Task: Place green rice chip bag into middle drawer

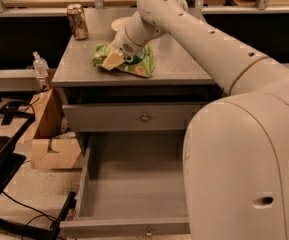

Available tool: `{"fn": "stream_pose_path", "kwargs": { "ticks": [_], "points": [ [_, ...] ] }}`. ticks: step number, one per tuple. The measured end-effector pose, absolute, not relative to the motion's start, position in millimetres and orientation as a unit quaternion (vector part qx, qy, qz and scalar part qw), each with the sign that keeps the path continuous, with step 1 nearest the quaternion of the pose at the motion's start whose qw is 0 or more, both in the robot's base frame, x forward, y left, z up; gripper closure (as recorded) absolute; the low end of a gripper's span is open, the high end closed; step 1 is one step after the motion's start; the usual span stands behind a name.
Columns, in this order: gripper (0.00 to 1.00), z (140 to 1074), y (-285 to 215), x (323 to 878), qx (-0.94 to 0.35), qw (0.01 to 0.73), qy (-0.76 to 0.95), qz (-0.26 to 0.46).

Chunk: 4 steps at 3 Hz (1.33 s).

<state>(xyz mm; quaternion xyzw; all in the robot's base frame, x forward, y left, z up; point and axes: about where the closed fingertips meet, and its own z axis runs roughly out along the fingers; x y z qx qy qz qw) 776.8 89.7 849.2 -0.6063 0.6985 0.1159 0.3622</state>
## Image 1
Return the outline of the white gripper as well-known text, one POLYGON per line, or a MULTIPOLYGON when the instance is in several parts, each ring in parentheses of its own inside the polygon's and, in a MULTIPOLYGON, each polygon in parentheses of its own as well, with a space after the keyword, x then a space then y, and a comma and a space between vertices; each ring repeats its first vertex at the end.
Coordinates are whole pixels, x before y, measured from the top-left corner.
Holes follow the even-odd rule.
POLYGON ((126 29, 119 30, 111 43, 111 49, 102 63, 102 67, 108 71, 126 62, 132 62, 134 57, 143 49, 135 44, 128 36, 126 29))

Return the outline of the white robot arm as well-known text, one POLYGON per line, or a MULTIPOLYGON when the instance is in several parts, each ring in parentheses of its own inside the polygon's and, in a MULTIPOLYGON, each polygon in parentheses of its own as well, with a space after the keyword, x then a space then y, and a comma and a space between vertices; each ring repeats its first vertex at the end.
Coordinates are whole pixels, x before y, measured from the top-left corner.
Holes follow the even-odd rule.
POLYGON ((190 15, 184 0, 137 0, 112 46, 125 58, 163 33, 225 93, 185 133, 192 238, 289 240, 289 69, 190 15))

